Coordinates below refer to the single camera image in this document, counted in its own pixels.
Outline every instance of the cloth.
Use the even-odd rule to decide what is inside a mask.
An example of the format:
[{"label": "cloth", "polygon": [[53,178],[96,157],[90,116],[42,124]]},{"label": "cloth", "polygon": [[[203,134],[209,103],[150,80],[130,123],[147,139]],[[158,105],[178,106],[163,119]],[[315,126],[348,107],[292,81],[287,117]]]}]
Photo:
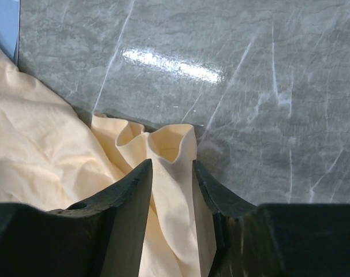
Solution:
[{"label": "cloth", "polygon": [[0,50],[0,201],[65,209],[153,163],[141,277],[200,276],[192,202],[196,138],[191,125],[154,133],[94,115],[91,129]]}]

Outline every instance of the black plastic part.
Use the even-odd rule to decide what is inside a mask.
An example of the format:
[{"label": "black plastic part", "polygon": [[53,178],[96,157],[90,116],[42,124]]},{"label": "black plastic part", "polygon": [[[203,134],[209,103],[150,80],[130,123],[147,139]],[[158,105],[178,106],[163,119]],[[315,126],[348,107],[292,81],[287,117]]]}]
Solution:
[{"label": "black plastic part", "polygon": [[0,276],[137,277],[152,163],[66,210],[0,203]]},{"label": "black plastic part", "polygon": [[[200,162],[193,170],[214,218],[215,239],[224,242],[217,244],[209,277],[350,276],[350,204],[255,207]],[[196,227],[204,226],[196,220]]]}]

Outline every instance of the blue object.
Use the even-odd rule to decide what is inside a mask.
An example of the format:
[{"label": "blue object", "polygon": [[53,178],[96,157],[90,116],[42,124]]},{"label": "blue object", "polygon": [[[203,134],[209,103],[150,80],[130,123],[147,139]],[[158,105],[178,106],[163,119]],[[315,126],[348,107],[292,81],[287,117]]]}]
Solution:
[{"label": "blue object", "polygon": [[0,0],[0,48],[17,63],[18,1]]}]

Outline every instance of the gray marbled surface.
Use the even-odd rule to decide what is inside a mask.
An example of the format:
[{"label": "gray marbled surface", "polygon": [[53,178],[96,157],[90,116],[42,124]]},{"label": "gray marbled surface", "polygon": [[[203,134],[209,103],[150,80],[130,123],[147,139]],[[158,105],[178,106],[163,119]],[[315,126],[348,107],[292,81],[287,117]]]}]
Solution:
[{"label": "gray marbled surface", "polygon": [[22,0],[21,70],[86,123],[196,125],[254,204],[350,203],[350,0]]}]

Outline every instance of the cream-colored cloth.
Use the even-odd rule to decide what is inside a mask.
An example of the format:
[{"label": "cream-colored cloth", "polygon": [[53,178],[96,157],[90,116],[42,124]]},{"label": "cream-colored cloth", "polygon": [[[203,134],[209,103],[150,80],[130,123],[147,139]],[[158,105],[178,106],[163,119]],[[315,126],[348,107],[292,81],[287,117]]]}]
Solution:
[{"label": "cream-colored cloth", "polygon": [[200,276],[193,127],[169,125],[149,134],[140,124],[95,115],[90,130],[64,100],[0,51],[0,201],[67,208],[147,158],[154,172],[139,276]]}]

